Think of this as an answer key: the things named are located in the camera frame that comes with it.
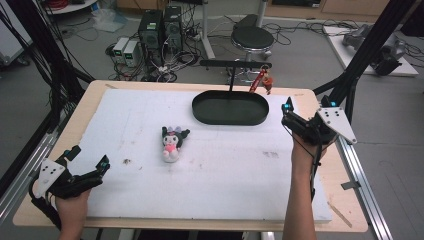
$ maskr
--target black metal frame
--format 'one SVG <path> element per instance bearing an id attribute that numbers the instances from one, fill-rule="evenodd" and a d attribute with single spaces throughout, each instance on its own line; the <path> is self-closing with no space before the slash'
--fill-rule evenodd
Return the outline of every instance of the black metal frame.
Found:
<path id="1" fill-rule="evenodd" d="M 346 70 L 333 81 L 313 90 L 318 95 L 333 89 L 329 95 L 329 100 L 335 102 L 337 106 L 340 106 L 346 98 L 345 112 L 350 122 L 352 122 L 356 85 L 359 78 L 371 61 L 377 56 L 384 43 L 394 32 L 415 1 L 391 0 L 377 19 L 377 22 L 356 52 L 352 61 L 346 67 Z"/>
<path id="2" fill-rule="evenodd" d="M 52 96 L 50 113 L 46 116 L 42 124 L 38 127 L 25 147 L 13 161 L 12 165 L 0 179 L 0 198 L 3 197 L 15 176 L 17 176 L 25 165 L 43 135 L 46 132 L 51 133 L 59 125 L 60 114 L 65 105 L 64 101 L 67 100 L 77 104 L 81 99 L 85 90 L 80 85 L 78 79 L 87 83 L 94 80 L 93 77 L 76 69 L 66 60 L 33 1 L 6 0 L 6 2 L 33 40 L 35 47 L 42 54 L 49 69 L 43 69 L 43 67 L 38 64 L 40 59 L 37 59 L 32 48 L 28 46 L 13 26 L 9 24 L 7 16 L 1 11 L 0 20 L 16 37 L 24 48 L 24 51 L 37 63 L 36 65 L 41 76 L 52 89 Z M 63 98 L 62 90 L 66 91 L 67 99 Z"/>

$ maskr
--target plush doll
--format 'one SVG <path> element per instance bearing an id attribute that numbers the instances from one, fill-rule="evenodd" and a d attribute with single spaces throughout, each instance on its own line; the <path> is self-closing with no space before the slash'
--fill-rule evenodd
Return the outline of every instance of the plush doll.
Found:
<path id="1" fill-rule="evenodd" d="M 162 143 L 164 146 L 163 157 L 165 162 L 176 162 L 179 158 L 179 151 L 183 145 L 183 139 L 188 136 L 190 130 L 181 131 L 181 127 L 162 127 Z"/>

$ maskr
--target black tray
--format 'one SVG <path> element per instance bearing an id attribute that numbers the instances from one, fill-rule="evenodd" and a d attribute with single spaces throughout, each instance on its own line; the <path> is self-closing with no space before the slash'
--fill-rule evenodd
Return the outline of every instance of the black tray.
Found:
<path id="1" fill-rule="evenodd" d="M 258 125 L 265 121 L 269 105 L 256 93 L 210 90 L 192 102 L 193 115 L 210 125 Z"/>

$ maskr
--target human arm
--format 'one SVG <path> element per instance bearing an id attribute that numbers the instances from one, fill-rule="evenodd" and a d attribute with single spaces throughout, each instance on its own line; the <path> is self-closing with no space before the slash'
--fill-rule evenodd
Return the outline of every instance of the human arm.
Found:
<path id="1" fill-rule="evenodd" d="M 56 197 L 57 211 L 62 223 L 59 240 L 79 240 L 81 238 L 87 217 L 87 201 L 90 191 L 87 190 L 74 198 Z"/>
<path id="2" fill-rule="evenodd" d="M 316 239 L 310 186 L 313 163 L 311 154 L 315 152 L 316 147 L 305 143 L 296 135 L 293 136 L 292 176 L 283 240 Z"/>

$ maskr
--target desk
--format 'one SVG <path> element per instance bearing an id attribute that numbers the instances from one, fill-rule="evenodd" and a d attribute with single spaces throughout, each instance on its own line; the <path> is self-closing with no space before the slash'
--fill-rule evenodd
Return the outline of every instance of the desk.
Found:
<path id="1" fill-rule="evenodd" d="M 82 134 L 94 115 L 103 93 L 107 89 L 144 89 L 172 91 L 205 91 L 227 90 L 223 85 L 200 84 L 166 84 L 95 81 L 90 84 L 80 104 L 69 120 L 61 137 L 58 139 L 49 158 L 57 159 L 64 150 L 79 144 Z M 249 87 L 236 86 L 234 90 L 248 91 Z M 292 96 L 299 106 L 299 113 L 307 118 L 312 117 L 318 108 L 314 93 L 307 89 L 274 88 L 273 94 Z M 335 146 L 331 146 L 323 166 L 318 170 L 321 182 L 327 194 L 333 220 L 327 224 L 316 224 L 317 231 L 333 232 L 365 232 L 368 228 L 362 209 L 352 189 L 343 190 L 340 184 L 348 182 L 349 178 Z M 52 226 L 51 222 L 34 207 L 27 196 L 13 218 L 18 226 Z M 180 219 L 128 219 L 128 218 L 88 218 L 87 227 L 110 228 L 153 228 L 153 229 L 189 229 L 189 230 L 241 230 L 241 231 L 282 231 L 282 221 L 253 220 L 180 220 Z"/>

